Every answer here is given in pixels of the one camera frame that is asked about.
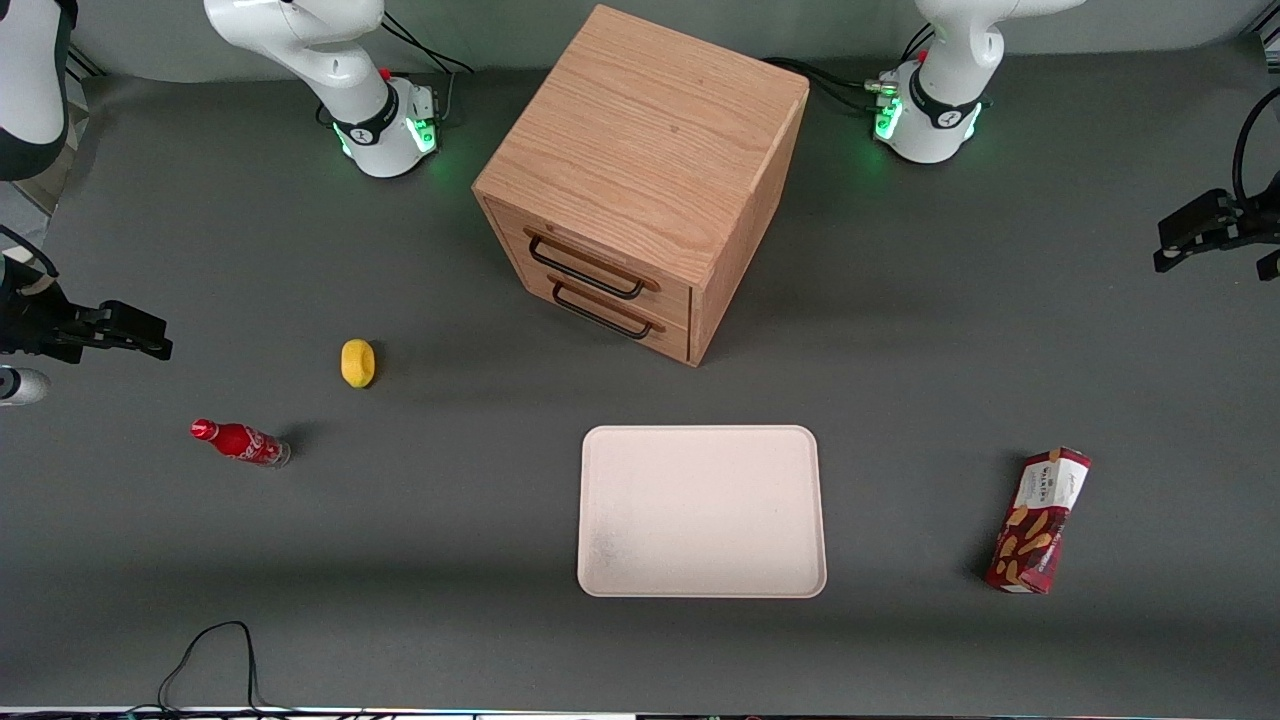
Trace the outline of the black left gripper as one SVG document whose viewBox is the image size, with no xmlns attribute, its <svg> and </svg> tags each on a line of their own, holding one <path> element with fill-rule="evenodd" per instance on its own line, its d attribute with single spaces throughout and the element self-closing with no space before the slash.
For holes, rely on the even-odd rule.
<svg viewBox="0 0 1280 720">
<path fill-rule="evenodd" d="M 1190 256 L 1253 243 L 1279 245 L 1279 193 L 1257 193 L 1236 202 L 1226 190 L 1208 190 L 1157 225 L 1157 273 L 1167 273 Z M 1262 282 L 1280 278 L 1280 250 L 1257 261 Z"/>
</svg>

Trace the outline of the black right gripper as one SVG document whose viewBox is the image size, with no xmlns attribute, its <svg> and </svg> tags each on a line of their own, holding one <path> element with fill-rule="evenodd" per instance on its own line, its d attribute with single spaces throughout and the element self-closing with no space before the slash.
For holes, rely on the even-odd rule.
<svg viewBox="0 0 1280 720">
<path fill-rule="evenodd" d="M 165 338 L 166 323 L 159 316 L 118 300 L 104 301 L 95 325 L 108 336 L 100 340 L 81 316 L 83 310 L 67 299 L 55 270 L 3 259 L 3 355 L 44 355 L 77 364 L 86 348 L 124 348 L 160 361 L 172 359 L 173 342 Z"/>
</svg>

